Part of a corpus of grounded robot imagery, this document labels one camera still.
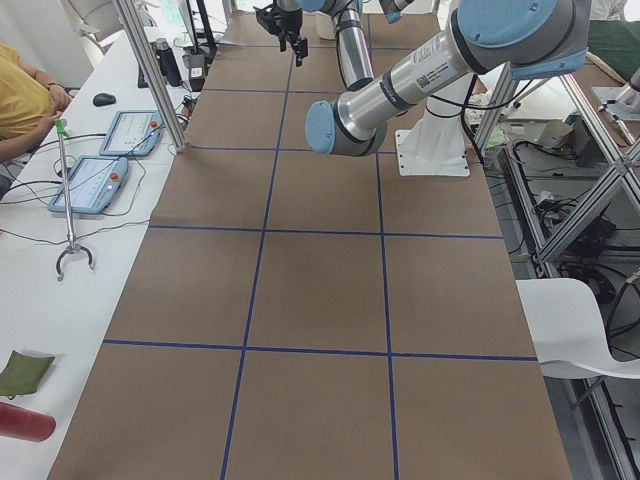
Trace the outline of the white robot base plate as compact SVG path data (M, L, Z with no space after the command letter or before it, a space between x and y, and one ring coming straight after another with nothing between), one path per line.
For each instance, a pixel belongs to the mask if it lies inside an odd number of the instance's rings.
M426 100L411 129L394 134L401 176L468 177L470 170L461 122L462 104L471 85L466 75Z

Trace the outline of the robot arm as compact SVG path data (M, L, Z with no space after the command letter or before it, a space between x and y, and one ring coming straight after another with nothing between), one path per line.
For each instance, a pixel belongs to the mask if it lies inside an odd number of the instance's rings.
M367 156L386 136L389 119L408 111L466 74L484 75L508 62L514 80L545 79L582 67L588 1L462 1L445 30L383 75L306 115L305 135L316 153Z
M278 38L280 51L291 47L297 67L301 67L308 56L308 40L301 35L303 13L327 15L336 40L339 73L348 91L357 91L373 80L361 25L362 11L363 1L347 0L272 1L266 7L254 7L258 24Z

